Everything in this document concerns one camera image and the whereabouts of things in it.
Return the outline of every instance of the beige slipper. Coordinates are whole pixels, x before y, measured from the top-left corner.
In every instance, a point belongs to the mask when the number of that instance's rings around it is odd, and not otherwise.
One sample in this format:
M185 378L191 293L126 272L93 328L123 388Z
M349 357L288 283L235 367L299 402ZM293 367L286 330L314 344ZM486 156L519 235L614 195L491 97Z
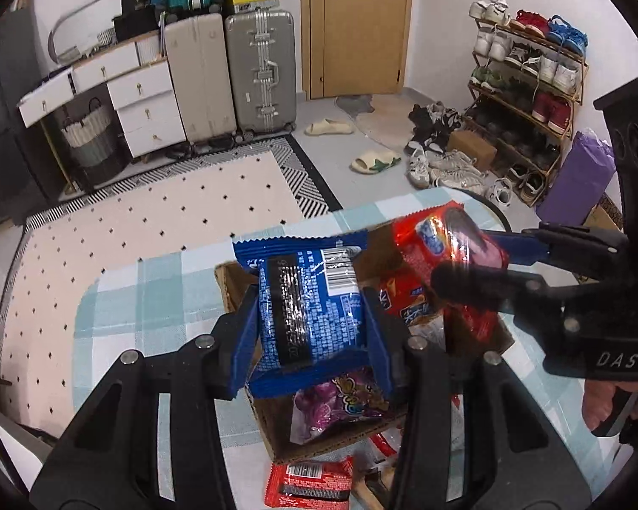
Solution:
M395 166L402 161L402 157L397 155L394 151L367 151L362 156L359 156L350 167L356 173L363 175L375 175L381 173L386 168Z
M354 127L346 122L324 119L313 122L305 129L308 136L321 136L322 134L352 134Z

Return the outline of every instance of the blue sneaker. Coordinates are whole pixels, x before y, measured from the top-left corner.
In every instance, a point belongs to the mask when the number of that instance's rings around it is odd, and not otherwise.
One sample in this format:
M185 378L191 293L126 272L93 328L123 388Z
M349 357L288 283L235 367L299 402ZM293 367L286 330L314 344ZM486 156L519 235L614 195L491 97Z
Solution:
M562 46L563 42L567 40L567 33L570 31L570 28L572 28L572 25L565 21L560 15L553 15L548 21L548 28L550 32L546 34L546 40L558 46Z
M589 37L574 27L567 33L567 39L563 45L578 56L586 57L586 48L589 46Z

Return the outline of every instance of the doormat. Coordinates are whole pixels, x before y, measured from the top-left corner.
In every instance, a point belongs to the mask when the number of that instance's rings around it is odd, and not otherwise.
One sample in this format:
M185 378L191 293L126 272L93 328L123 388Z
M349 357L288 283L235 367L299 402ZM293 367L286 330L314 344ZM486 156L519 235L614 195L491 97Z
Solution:
M409 120L411 98L401 93L339 96L335 104L352 117L368 138L398 153L411 140L414 124Z
M324 199L320 177L287 139L162 169L27 221L0 309L0 373L12 382L7 414L16 422L59 435L73 417L76 310L106 270L302 221L337 203Z

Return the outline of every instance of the white barcode label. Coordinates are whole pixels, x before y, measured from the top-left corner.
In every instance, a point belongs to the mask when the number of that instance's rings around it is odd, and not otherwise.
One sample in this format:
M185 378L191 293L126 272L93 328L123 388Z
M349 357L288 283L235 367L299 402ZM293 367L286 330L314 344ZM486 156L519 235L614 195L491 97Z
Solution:
M321 479L322 472L321 464L310 464L308 462L301 462L300 464L291 464L288 467L288 475L297 475L300 477L313 477L314 479Z
M322 249L326 290L329 297L359 293L357 275L352 267L352 257L359 252L356 247Z

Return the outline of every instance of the silver suitcase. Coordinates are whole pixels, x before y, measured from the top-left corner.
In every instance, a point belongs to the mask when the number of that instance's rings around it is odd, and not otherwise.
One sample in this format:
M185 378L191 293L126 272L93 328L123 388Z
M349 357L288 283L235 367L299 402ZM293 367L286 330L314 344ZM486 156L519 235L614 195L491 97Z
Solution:
M257 132L295 128L295 38L288 11L258 10L225 20L236 122Z
M165 47L187 139L195 143L234 134L222 16L211 13L166 25Z

